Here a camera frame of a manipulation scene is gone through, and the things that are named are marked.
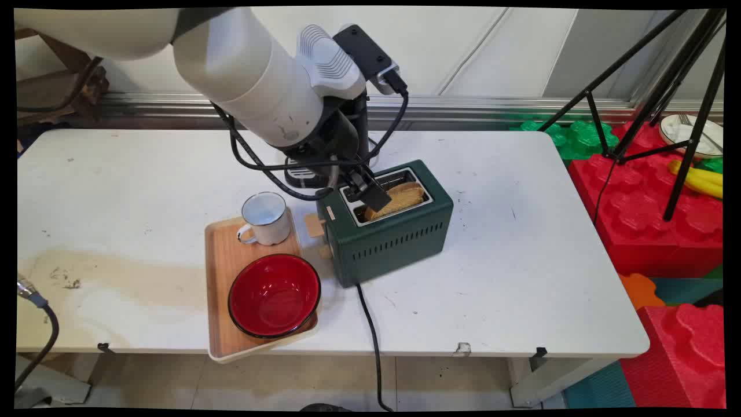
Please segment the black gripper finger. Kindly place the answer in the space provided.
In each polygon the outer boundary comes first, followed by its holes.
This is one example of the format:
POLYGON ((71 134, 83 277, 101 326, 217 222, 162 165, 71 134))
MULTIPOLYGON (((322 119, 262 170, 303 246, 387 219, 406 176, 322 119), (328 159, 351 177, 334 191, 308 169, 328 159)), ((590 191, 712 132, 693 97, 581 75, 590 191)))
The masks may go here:
POLYGON ((371 186, 371 177, 367 174, 348 174, 345 200, 349 207, 367 207, 368 191, 371 186))
POLYGON ((354 174, 367 174, 370 178, 371 184, 368 191, 368 208, 375 212, 380 212, 384 207, 391 203, 391 196, 379 185, 374 177, 373 172, 368 166, 355 166, 354 174))

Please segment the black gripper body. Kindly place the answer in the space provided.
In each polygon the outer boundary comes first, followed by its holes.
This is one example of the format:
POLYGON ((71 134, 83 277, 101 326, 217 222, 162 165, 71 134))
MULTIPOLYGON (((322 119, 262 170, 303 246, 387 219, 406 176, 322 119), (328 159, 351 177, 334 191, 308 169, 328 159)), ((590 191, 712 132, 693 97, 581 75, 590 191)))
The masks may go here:
POLYGON ((310 137, 301 145, 301 165, 365 159, 368 155, 367 96, 353 100, 323 97, 322 116, 310 137))

